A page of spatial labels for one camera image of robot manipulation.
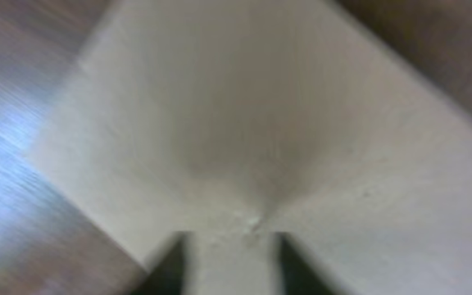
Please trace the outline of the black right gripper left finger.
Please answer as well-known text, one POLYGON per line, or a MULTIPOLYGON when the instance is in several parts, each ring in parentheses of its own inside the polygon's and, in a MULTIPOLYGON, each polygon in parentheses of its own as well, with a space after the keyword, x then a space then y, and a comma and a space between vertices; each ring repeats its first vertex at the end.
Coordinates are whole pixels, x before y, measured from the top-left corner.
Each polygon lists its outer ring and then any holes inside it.
POLYGON ((183 295, 188 275, 190 233, 179 231, 131 295, 183 295))

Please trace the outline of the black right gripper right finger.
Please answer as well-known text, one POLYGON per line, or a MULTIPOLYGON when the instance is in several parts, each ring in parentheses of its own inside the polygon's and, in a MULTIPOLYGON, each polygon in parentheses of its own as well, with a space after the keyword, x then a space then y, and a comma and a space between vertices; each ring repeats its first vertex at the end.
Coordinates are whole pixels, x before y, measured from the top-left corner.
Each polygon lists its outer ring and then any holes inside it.
POLYGON ((338 291, 307 262, 286 232, 275 233, 278 241, 276 264, 283 295, 338 295, 338 291))

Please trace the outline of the cardboard box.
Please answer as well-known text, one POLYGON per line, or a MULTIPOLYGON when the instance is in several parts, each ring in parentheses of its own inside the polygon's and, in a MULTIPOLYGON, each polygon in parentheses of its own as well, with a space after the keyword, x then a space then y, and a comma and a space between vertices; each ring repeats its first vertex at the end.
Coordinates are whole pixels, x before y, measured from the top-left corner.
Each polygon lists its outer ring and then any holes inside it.
POLYGON ((191 294, 274 294, 288 231, 353 294, 472 294, 472 120, 328 1, 122 1, 30 162, 191 294))

